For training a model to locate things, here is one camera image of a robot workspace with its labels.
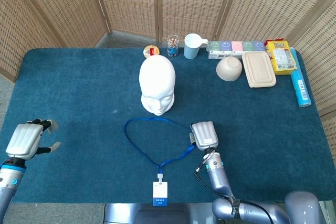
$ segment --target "glass jar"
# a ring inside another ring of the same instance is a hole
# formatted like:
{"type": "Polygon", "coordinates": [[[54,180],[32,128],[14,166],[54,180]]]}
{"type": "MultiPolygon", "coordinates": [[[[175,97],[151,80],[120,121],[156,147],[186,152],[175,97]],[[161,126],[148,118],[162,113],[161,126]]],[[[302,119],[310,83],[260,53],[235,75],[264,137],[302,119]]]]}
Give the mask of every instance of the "glass jar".
{"type": "Polygon", "coordinates": [[[167,39],[167,53],[169,57],[175,57],[178,53],[178,46],[180,44],[180,39],[176,34],[171,34],[167,39]]]}

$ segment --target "white mannequin head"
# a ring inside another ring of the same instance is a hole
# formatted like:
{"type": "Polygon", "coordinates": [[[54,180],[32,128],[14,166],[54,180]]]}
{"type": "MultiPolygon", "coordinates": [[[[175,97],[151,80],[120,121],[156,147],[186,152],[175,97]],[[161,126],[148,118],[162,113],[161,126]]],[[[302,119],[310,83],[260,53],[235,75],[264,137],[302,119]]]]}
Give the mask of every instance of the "white mannequin head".
{"type": "Polygon", "coordinates": [[[143,107],[155,115],[162,115],[174,103],[175,70],[164,56],[145,59],[140,68],[139,83],[143,107]]]}

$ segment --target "blue carpet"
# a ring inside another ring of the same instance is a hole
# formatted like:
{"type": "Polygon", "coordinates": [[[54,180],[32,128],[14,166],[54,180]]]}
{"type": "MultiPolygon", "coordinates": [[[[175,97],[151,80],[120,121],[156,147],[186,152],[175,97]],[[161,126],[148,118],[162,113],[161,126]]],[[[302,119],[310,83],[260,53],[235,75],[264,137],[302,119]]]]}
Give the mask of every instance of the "blue carpet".
{"type": "MultiPolygon", "coordinates": [[[[140,102],[142,50],[58,48],[26,54],[0,133],[2,158],[16,125],[34,118],[59,124],[41,146],[62,145],[27,162],[14,201],[152,201],[157,169],[123,133],[128,119],[152,116],[140,102]]],[[[277,76],[272,88],[252,89],[245,73],[234,82],[217,77],[218,61],[208,60],[203,49],[195,60],[182,53],[171,59],[175,103],[163,116],[186,126],[214,122],[237,198],[283,200],[292,190],[310,191],[320,200],[336,197],[336,171],[315,103],[298,107],[290,76],[277,76]]],[[[189,145],[188,131],[168,123],[134,122],[129,134],[157,163],[178,157],[189,145]]],[[[202,157],[195,149],[164,168],[169,202],[216,198],[193,177],[202,157]]],[[[209,183],[205,169],[200,175],[209,183]]]]}

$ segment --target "colorful box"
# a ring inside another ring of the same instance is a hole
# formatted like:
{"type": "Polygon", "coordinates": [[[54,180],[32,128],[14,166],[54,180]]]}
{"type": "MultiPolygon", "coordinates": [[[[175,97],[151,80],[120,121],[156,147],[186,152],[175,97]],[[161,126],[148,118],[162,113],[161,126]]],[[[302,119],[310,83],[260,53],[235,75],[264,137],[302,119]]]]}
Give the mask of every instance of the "colorful box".
{"type": "Polygon", "coordinates": [[[297,69],[295,59],[290,52],[289,45],[285,40],[266,41],[266,53],[271,59],[274,73],[285,75],[297,69]]]}
{"type": "Polygon", "coordinates": [[[223,59],[220,41],[209,41],[209,59],[223,59]]]}
{"type": "Polygon", "coordinates": [[[221,41],[221,50],[224,57],[232,55],[232,45],[231,41],[221,41]]]}
{"type": "Polygon", "coordinates": [[[264,42],[254,41],[254,51],[265,51],[264,42]]]}
{"type": "Polygon", "coordinates": [[[232,45],[232,56],[241,60],[243,56],[243,43],[241,41],[231,41],[232,45]]]}
{"type": "Polygon", "coordinates": [[[244,52],[254,51],[254,42],[253,41],[243,41],[243,51],[244,52]]]}

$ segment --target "gray floor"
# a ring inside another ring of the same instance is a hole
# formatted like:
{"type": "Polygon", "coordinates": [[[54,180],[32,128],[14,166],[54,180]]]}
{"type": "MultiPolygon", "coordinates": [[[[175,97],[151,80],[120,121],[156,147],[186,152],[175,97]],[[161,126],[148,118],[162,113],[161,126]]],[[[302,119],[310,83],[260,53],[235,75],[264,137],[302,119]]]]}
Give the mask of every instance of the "gray floor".
{"type": "MultiPolygon", "coordinates": [[[[139,35],[130,35],[115,31],[104,36],[97,47],[142,47],[157,45],[155,39],[139,35]]],[[[0,77],[0,129],[11,99],[14,85],[0,77]]],[[[334,205],[336,201],[320,202],[323,213],[329,223],[336,223],[334,205]]],[[[104,204],[12,204],[8,210],[5,224],[36,223],[80,223],[100,224],[103,221],[104,204]]],[[[246,223],[243,221],[226,221],[227,224],[246,223]]]]}

